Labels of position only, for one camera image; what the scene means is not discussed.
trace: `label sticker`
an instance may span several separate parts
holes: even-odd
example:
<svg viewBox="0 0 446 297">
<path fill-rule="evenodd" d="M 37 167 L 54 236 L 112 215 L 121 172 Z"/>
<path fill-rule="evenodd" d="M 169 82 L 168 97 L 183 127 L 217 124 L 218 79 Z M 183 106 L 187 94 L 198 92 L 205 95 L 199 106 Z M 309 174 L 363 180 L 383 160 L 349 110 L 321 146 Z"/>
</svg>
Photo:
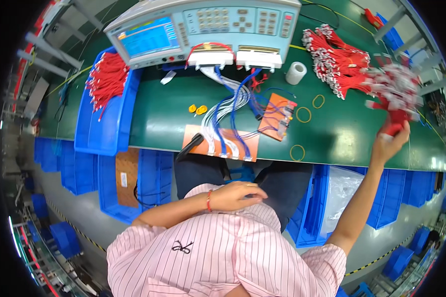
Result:
<svg viewBox="0 0 446 297">
<path fill-rule="evenodd" d="M 127 188 L 127 173 L 121 172 L 121 186 Z"/>
</svg>

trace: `orange board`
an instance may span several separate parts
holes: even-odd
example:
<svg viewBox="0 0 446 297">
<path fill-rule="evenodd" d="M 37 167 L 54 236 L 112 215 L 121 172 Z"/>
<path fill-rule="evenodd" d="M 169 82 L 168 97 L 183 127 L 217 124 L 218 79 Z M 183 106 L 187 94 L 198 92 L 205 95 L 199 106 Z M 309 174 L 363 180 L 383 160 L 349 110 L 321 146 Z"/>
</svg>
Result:
<svg viewBox="0 0 446 297">
<path fill-rule="evenodd" d="M 115 156 L 115 183 L 119 205 L 139 207 L 139 203 L 134 197 L 139 151 L 137 148 L 129 147 L 128 151 L 119 152 Z"/>
<path fill-rule="evenodd" d="M 192 138 L 195 136 L 195 134 L 200 132 L 200 129 L 201 129 L 201 126 L 199 126 L 199 125 L 185 126 L 185 135 L 184 135 L 184 142 L 182 144 L 182 148 L 184 148 L 187 144 L 189 144 L 189 142 L 192 140 Z M 243 158 L 244 158 L 243 145 L 236 138 L 227 137 L 227 135 L 232 134 L 232 130 L 231 129 L 220 129 L 220 131 L 222 133 L 225 133 L 226 139 L 231 140 L 236 144 L 236 146 L 239 149 L 238 159 L 243 160 Z M 248 133 L 249 132 L 238 131 L 239 135 L 245 135 Z M 215 156 L 219 156 L 222 151 L 220 140 L 215 139 L 214 142 L 215 142 Z M 245 139 L 244 142 L 246 143 L 246 145 L 248 146 L 248 148 L 250 150 L 251 158 L 252 158 L 251 161 L 256 162 L 256 157 L 258 155 L 259 134 L 256 134 L 252 138 Z M 202 154 L 202 155 L 208 154 L 208 142 L 206 140 L 203 140 L 203 142 L 199 146 L 194 147 L 190 152 L 198 153 L 198 154 Z M 228 158 L 232 158 L 231 149 L 228 146 L 226 146 L 226 152 L 228 153 Z"/>
<path fill-rule="evenodd" d="M 292 120 L 294 107 L 296 107 L 297 104 L 275 93 L 271 95 L 271 98 L 269 98 L 269 102 L 270 103 L 268 103 L 266 107 L 266 112 L 264 113 L 264 117 L 261 119 L 258 130 L 262 131 L 261 133 L 268 135 L 269 137 L 282 141 L 282 139 L 286 135 L 285 132 L 287 128 L 285 126 L 282 126 L 283 128 L 280 128 L 279 123 L 281 121 L 284 121 L 285 123 L 289 124 L 289 122 Z M 289 116 L 283 115 L 280 111 L 276 111 L 283 111 L 286 107 L 292 110 L 292 113 L 290 113 Z M 276 129 L 283 129 L 283 134 L 278 134 L 279 131 L 267 128 L 271 126 Z"/>
</svg>

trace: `white wire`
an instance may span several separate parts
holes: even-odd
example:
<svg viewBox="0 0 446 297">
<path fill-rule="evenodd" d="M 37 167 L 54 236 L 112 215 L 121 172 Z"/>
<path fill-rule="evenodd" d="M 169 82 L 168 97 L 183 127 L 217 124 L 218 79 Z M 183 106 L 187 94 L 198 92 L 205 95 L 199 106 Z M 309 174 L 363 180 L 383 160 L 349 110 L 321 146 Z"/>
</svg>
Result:
<svg viewBox="0 0 446 297">
<path fill-rule="evenodd" d="M 231 89 L 233 89 L 234 92 L 237 91 L 237 89 L 241 84 L 238 81 L 226 78 L 224 76 L 221 76 L 220 79 L 220 77 L 215 73 L 214 67 L 201 67 L 200 71 L 202 71 L 203 74 L 205 74 L 212 80 L 216 81 L 217 83 L 230 87 Z M 242 86 L 240 92 L 238 93 L 238 98 L 236 99 L 236 102 L 234 102 L 235 98 L 233 96 L 233 98 L 223 101 L 220 104 L 218 110 L 216 110 L 216 107 L 218 106 L 217 104 L 212 108 L 210 108 L 210 110 L 208 110 L 208 112 L 205 114 L 202 120 L 201 133 L 203 135 L 203 138 L 208 142 L 208 155 L 214 155 L 215 153 L 214 139 L 217 137 L 217 134 L 212 125 L 214 113 L 215 112 L 217 113 L 216 120 L 217 122 L 220 122 L 224 116 L 232 112 L 233 104 L 235 110 L 241 108 L 242 106 L 248 103 L 250 95 L 251 93 L 249 89 L 246 86 Z M 232 158 L 238 159 L 239 158 L 238 146 L 233 141 L 225 138 L 222 133 L 220 133 L 220 135 L 223 138 L 223 142 L 230 147 L 232 151 Z"/>
</svg>

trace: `hand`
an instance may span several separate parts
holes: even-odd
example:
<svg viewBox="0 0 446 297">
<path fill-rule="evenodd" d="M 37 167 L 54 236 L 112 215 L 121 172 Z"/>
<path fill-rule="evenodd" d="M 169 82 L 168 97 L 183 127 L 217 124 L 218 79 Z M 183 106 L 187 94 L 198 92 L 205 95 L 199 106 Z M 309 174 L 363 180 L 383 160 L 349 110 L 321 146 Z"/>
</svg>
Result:
<svg viewBox="0 0 446 297">
<path fill-rule="evenodd" d="M 251 198 L 245 198 L 246 195 L 251 195 Z M 210 194 L 210 207 L 215 211 L 237 211 L 258 204 L 267 197 L 256 183 L 233 181 Z"/>
<path fill-rule="evenodd" d="M 383 168 L 385 163 L 402 148 L 409 138 L 410 124 L 408 121 L 403 123 L 403 129 L 392 139 L 389 139 L 386 134 L 378 134 L 373 143 L 370 165 Z"/>
</svg>

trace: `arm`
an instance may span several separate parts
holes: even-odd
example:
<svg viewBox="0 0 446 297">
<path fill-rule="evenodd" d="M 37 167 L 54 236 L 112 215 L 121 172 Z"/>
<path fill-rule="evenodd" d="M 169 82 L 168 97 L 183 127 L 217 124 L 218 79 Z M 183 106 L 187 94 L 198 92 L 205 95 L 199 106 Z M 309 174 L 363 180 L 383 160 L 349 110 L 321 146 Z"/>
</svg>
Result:
<svg viewBox="0 0 446 297">
<path fill-rule="evenodd" d="M 260 203 L 268 195 L 251 182 L 234 181 L 210 194 L 210 208 L 219 211 L 236 211 Z M 170 228 L 207 209 L 208 192 L 179 201 L 170 202 L 144 211 L 132 222 L 132 226 L 149 225 Z"/>
<path fill-rule="evenodd" d="M 373 144 L 367 174 L 340 216 L 337 227 L 325 244 L 331 243 L 336 245 L 342 248 L 346 255 L 349 254 L 369 217 L 386 161 L 401 149 L 405 142 L 408 141 L 409 136 L 410 125 L 408 122 L 404 123 L 403 130 L 391 141 L 386 140 L 383 134 L 377 136 Z"/>
</svg>

